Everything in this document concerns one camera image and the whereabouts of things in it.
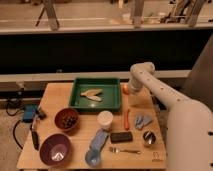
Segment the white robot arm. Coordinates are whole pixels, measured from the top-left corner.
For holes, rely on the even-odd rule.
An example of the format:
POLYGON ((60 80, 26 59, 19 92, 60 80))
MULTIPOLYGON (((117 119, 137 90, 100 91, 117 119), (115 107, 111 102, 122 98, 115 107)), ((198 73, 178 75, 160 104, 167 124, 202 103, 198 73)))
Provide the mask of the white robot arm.
POLYGON ((166 171, 213 171, 213 112, 153 76, 152 62, 130 67, 128 88, 148 88, 169 110, 166 171))

